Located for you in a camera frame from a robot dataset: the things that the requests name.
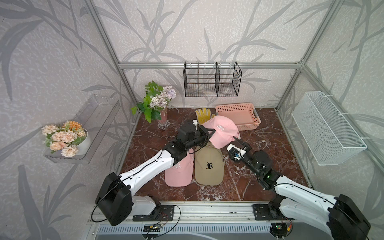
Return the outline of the beige baseball cap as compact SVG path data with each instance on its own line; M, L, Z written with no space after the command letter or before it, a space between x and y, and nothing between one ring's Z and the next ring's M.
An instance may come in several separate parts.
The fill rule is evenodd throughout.
M200 185L218 186L224 179L225 159L210 142L195 151L195 179Z

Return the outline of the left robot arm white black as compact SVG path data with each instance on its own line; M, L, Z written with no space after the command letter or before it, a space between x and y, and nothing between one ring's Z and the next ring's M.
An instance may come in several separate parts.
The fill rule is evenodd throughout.
M215 129L200 126L196 120L185 123L179 128L175 139L152 158L119 176L115 173L107 175L96 197L96 207L111 226L119 225L138 205L134 203L133 196L141 187L184 159L190 149L206 146L215 133Z

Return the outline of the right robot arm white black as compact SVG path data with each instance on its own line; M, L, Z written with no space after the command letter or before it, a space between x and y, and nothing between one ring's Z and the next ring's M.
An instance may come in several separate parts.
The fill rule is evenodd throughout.
M266 152L251 153L248 143L237 142L240 148L234 144L227 147L230 159L244 163L264 190L276 193L269 203L273 212L311 225L334 240L368 239L371 224L350 197L327 195L296 183L273 169Z

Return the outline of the yellow white work glove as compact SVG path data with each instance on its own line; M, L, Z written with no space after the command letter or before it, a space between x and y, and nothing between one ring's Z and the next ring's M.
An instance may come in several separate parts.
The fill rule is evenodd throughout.
M199 125L203 125L205 122L209 121L215 114L212 114L210 109L202 108L195 111L197 116L197 121Z

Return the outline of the pink glass vase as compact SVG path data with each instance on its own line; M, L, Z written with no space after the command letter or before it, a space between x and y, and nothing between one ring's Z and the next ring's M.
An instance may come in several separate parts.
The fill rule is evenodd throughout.
M160 111L161 118L158 122L158 128L161 130L166 130L170 126L170 121L168 120L168 108L164 108Z

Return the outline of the pink plastic basket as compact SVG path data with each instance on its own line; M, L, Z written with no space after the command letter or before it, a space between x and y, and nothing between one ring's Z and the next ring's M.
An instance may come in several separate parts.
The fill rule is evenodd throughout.
M239 131L256 130L262 122L252 103L219 105L215 109L218 116L231 119Z

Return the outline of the pink flat mat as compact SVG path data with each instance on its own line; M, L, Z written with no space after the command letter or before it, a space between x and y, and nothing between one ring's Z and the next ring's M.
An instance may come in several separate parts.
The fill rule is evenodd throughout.
M185 187L192 182L194 154L187 156L173 167L165 170L165 182L169 187Z

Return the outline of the purple white flower bouquet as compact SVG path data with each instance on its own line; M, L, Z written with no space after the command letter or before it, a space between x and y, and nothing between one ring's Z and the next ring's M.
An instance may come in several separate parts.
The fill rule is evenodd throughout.
M147 122L153 120L159 122L164 119L163 115L171 100L177 96L177 91L172 86L161 86L154 81L145 85L145 97L131 108L133 115L142 113Z

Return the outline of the white pot peach flowers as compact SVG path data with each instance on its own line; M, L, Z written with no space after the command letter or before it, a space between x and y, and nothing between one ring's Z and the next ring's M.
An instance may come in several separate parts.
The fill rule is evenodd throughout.
M90 133L76 121L66 121L60 126L46 125L42 134L50 153L59 152L65 158L85 155L92 144Z

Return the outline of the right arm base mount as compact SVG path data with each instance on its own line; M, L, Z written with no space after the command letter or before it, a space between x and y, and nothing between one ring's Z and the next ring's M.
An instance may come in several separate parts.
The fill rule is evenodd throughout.
M288 218L280 211L281 202L286 197L276 195L275 198L267 204L252 205L253 214L256 221L285 221L294 220Z

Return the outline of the white mesh wall basket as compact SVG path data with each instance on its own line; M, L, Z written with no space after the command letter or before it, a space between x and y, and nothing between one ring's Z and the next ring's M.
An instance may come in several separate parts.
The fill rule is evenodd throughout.
M367 149L363 138L323 92L306 92L292 117L320 166L340 165Z

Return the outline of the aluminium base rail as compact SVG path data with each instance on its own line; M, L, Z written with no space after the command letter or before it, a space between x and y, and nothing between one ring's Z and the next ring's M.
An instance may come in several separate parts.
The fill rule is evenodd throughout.
M267 204L265 201L170 201L161 202L163 205L176 205L174 220L180 224L199 223L255 223L252 205Z

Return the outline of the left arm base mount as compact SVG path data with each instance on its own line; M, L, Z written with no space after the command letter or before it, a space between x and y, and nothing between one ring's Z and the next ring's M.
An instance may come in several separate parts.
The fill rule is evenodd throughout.
M175 207L175 205L162 205L149 196L134 196L130 216L134 222L168 222L174 219Z

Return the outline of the clear acrylic wall shelf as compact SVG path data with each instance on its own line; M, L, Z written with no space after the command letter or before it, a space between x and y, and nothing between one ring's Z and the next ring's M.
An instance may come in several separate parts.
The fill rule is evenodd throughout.
M120 108L121 103L118 99L92 95L73 118L75 122L82 125L87 133L85 139L78 145L78 153L67 158L62 155L61 151L52 153L50 149L47 149L44 157L54 163L88 164Z

